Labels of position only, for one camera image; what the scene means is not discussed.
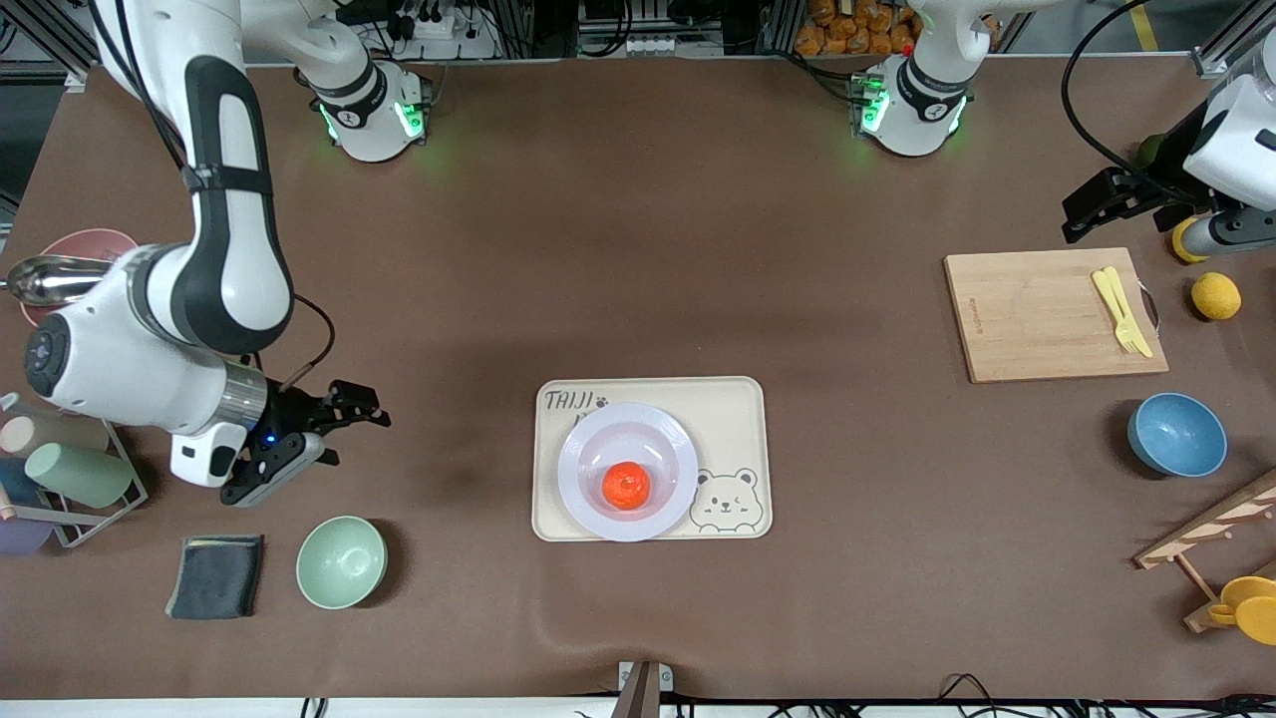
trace gray towel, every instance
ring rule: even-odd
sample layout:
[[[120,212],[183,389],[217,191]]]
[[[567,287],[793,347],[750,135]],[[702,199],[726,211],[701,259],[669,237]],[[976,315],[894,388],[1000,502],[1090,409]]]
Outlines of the gray towel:
[[[182,539],[177,585],[165,613],[191,621],[251,616],[260,565],[260,536]]]

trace wooden rack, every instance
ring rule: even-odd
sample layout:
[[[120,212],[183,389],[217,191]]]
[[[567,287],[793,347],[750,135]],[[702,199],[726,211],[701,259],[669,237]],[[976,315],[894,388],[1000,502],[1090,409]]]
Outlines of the wooden rack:
[[[1134,557],[1141,569],[1173,562],[1199,543],[1230,539],[1231,528],[1272,518],[1276,506],[1276,469],[1267,472],[1245,488],[1213,505],[1182,529],[1152,545]]]
[[[1252,571],[1248,575],[1262,576],[1265,579],[1271,579],[1276,582],[1276,561],[1272,561],[1271,564],[1263,566],[1262,569],[1258,569],[1257,571]],[[1189,613],[1185,619],[1183,619],[1183,622],[1187,624],[1188,630],[1191,630],[1193,634],[1203,634],[1210,629],[1228,627],[1224,626],[1222,624],[1216,624],[1212,619],[1210,619],[1210,607],[1213,606],[1215,603],[1219,603],[1217,594],[1215,594],[1213,590],[1211,589],[1206,592],[1206,596],[1210,598],[1210,601],[1205,606],[1197,608],[1196,611]]]
[[[1201,634],[1210,629],[1225,629],[1226,626],[1210,619],[1210,607],[1219,603],[1219,594],[1201,578],[1201,573],[1188,561],[1185,553],[1201,543],[1230,539],[1233,527],[1271,519],[1273,508],[1276,508],[1276,469],[1258,477],[1245,488],[1215,504],[1179,531],[1156,542],[1136,556],[1134,564],[1141,569],[1178,564],[1208,599],[1205,606],[1183,619],[1188,630]],[[1276,580],[1276,561],[1249,575]]]

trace wooden cutting board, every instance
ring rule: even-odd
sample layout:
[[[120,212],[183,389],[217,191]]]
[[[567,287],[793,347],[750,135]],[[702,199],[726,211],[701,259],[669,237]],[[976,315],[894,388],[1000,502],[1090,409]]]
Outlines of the wooden cutting board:
[[[1116,267],[1152,356],[1129,353],[1090,273]],[[1013,383],[1168,372],[1125,247],[944,258],[970,380]]]

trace orange snack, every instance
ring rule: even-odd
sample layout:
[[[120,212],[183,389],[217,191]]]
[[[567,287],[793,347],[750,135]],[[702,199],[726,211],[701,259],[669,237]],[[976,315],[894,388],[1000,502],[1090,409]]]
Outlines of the orange snack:
[[[869,32],[887,32],[891,29],[892,10],[889,5],[879,5],[878,14],[869,19]]]
[[[833,0],[810,0],[808,11],[818,26],[827,26],[837,19],[837,4]]]
[[[880,32],[869,36],[869,55],[889,55],[891,37]]]
[[[912,47],[912,33],[909,32],[909,26],[894,26],[891,28],[891,51],[903,52],[909,47]]]
[[[651,477],[633,462],[621,462],[602,477],[602,499],[621,511],[633,511],[651,497]]]
[[[854,37],[846,41],[846,51],[856,55],[869,51],[869,31],[860,28]]]
[[[827,38],[824,42],[827,43],[832,40],[850,40],[855,37],[855,33],[859,32],[859,29],[860,28],[856,27],[854,19],[837,18],[836,20],[832,22],[832,24],[828,26],[828,29],[824,31]]]
[[[798,41],[794,43],[794,50],[799,55],[812,56],[819,55],[819,51],[824,47],[824,28],[817,26],[803,26],[798,31]]]
[[[878,17],[882,8],[877,4],[877,0],[855,0],[855,24],[860,27],[869,27],[869,22]]]

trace yellow cup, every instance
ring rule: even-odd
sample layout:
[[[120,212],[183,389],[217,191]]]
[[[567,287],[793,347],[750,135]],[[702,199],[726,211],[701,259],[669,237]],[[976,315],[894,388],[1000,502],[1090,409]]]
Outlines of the yellow cup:
[[[1224,626],[1239,626],[1250,639],[1276,645],[1276,582],[1242,576],[1222,588],[1221,603],[1210,607],[1210,619]]]

